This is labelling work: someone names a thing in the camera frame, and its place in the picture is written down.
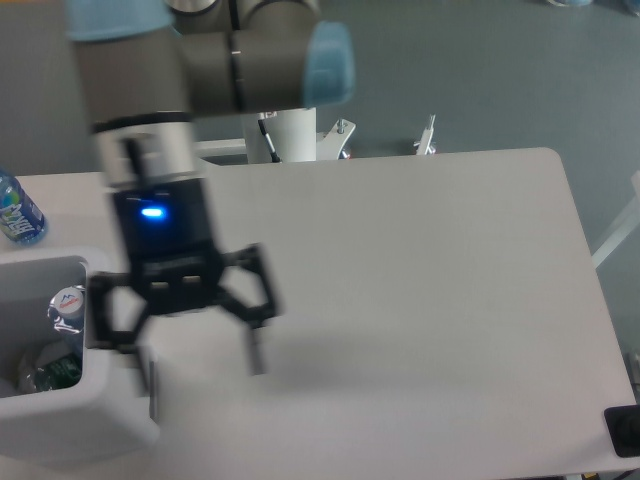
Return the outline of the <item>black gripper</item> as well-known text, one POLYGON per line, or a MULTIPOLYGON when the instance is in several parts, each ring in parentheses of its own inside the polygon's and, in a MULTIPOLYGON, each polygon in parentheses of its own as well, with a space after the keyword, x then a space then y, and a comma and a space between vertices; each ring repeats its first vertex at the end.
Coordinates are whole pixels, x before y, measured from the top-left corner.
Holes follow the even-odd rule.
POLYGON ((200 178, 116 191, 111 199, 129 274, 99 271, 88 279, 94 347, 127 356, 139 373, 141 392, 148 394, 140 337, 150 312, 166 315, 205 308, 212 304, 220 281, 219 305, 242 326, 249 372, 264 374, 261 333, 279 315, 279 297, 262 245, 248 245, 222 259, 200 178), (144 300, 132 330, 113 326, 111 297, 119 288, 133 289, 144 300))

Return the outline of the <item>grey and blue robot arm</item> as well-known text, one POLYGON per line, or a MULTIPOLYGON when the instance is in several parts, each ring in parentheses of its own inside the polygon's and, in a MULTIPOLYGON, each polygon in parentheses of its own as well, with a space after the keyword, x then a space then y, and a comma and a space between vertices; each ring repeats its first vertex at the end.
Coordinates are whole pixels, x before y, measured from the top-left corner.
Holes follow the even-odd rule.
POLYGON ((350 33, 313 1, 69 1, 92 137, 126 252, 123 273, 88 281, 94 347, 131 357, 148 389, 140 336, 152 317, 220 307, 258 331, 281 312, 263 248, 221 251, 192 123, 347 101, 350 33))

